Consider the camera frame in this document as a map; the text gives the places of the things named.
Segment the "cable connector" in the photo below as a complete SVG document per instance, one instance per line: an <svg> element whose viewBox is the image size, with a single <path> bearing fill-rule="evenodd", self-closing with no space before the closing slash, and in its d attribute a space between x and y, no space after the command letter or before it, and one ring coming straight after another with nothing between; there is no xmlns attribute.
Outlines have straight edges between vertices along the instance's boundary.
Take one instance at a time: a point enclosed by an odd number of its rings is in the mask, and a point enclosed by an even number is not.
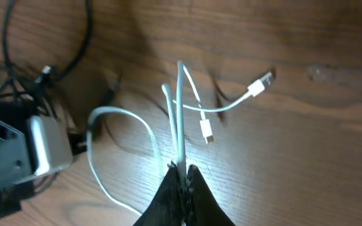
<svg viewBox="0 0 362 226"><path fill-rule="evenodd" d="M253 82L251 85L248 86L248 91L250 95L253 97L257 96L258 94L262 93L266 86L269 86L275 78L271 72L268 72L266 75L262 76L260 79Z"/></svg>
<svg viewBox="0 0 362 226"><path fill-rule="evenodd" d="M206 144L214 142L211 122L209 121L209 119L201 120L200 128L202 129L202 135L205 138Z"/></svg>

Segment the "white connector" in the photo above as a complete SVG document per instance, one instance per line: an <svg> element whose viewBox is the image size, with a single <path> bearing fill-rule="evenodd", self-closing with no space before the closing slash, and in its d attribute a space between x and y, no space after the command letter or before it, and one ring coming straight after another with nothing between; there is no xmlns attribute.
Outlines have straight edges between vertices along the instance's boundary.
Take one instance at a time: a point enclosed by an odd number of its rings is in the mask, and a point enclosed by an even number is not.
<svg viewBox="0 0 362 226"><path fill-rule="evenodd" d="M206 144L214 141L211 122L209 119L203 119L200 121L200 128L202 129L202 135L205 138Z"/></svg>

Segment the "robotic device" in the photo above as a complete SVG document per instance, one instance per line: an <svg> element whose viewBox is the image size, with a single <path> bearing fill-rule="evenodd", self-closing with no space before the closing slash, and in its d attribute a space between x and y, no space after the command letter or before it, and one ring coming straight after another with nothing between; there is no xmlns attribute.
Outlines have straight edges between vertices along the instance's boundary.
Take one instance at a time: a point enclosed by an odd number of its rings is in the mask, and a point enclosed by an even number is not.
<svg viewBox="0 0 362 226"><path fill-rule="evenodd" d="M83 151L76 148L81 140L81 134L66 134L54 118L39 115L33 101L0 101L0 218L38 194L35 180L68 168Z"/></svg>

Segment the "wooden surface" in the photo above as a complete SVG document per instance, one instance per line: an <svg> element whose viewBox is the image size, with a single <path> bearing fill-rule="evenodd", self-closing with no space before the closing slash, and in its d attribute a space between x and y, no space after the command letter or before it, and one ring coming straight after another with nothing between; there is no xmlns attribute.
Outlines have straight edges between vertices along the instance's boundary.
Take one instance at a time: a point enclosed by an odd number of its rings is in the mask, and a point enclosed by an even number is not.
<svg viewBox="0 0 362 226"><path fill-rule="evenodd" d="M189 67L208 107L219 96L212 81L232 99L275 68L276 82L265 93L209 116L213 144L201 138L199 114L185 111L189 163L200 168L236 225L362 225L362 89L305 76L313 64L362 69L362 1L93 0L93 8L87 55L60 84L79 127L121 73L115 104L152 126L168 161L170 126L150 99L165 107L160 85L175 90L177 60ZM62 68L82 40L84 19L81 0L18 1L9 27L13 61ZM188 87L185 101L194 104ZM103 131L94 145L97 169L120 200L144 210L158 186L147 133L128 117L107 122L115 142ZM82 155L0 225L131 225L136 219L103 195Z"/></svg>

